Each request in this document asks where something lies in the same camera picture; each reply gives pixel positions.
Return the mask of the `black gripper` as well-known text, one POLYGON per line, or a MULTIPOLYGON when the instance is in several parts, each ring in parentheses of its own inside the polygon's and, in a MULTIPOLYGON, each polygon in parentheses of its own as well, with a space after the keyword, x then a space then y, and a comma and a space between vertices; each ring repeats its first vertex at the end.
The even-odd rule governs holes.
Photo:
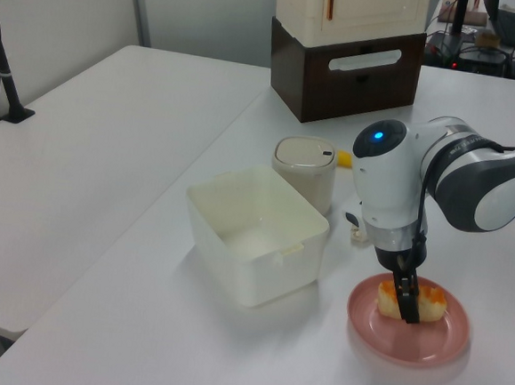
POLYGON ((411 325, 419 324, 420 287, 415 268, 419 266, 420 254, 413 247, 404 251, 383 250, 380 247, 375 247, 374 250, 379 263, 393 273, 400 318, 411 325))

